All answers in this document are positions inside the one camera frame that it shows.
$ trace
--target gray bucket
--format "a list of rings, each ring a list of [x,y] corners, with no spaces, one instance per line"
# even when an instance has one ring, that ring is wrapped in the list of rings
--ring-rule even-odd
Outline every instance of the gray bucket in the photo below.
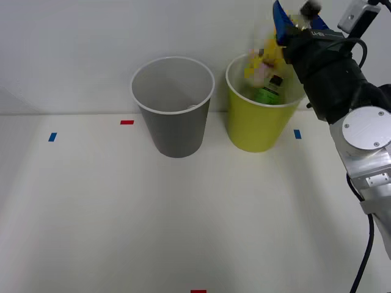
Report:
[[[151,61],[130,82],[155,146],[169,157],[187,157],[200,148],[213,90],[210,69],[186,57]]]

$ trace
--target metal bracket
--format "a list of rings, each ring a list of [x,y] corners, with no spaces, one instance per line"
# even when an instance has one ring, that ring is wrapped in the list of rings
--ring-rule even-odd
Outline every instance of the metal bracket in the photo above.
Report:
[[[374,19],[376,15],[380,12],[380,9],[380,6],[368,4],[366,1],[363,0],[355,0],[350,4],[342,19],[338,23],[338,28],[346,32],[347,34],[350,34],[357,25],[360,25],[360,19],[365,14],[374,14]]]

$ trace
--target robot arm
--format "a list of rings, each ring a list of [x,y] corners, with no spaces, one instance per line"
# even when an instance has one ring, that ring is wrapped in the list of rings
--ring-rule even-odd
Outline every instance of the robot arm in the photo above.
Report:
[[[318,15],[312,29],[295,28],[278,1],[273,14],[284,59],[317,117],[330,125],[351,182],[364,199],[362,208],[373,215],[391,259],[391,85],[374,86],[360,69],[367,55],[360,37],[380,11],[376,4],[356,0],[350,5],[338,25],[348,38]],[[360,66],[351,54],[356,43],[364,50]]]

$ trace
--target red tape marker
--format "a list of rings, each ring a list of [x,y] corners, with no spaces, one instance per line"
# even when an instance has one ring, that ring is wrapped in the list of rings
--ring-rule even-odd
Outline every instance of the red tape marker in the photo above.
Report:
[[[121,125],[133,125],[134,120],[121,120]]]

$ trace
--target yellow bucket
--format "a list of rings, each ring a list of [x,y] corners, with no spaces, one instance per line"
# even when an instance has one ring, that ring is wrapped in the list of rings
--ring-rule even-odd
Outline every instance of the yellow bucket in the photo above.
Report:
[[[234,59],[225,72],[229,87],[228,135],[238,148],[252,153],[267,151],[274,146],[285,125],[292,117],[305,91],[291,65],[282,72],[281,97],[285,104],[260,104],[238,93],[243,82],[247,54]]]

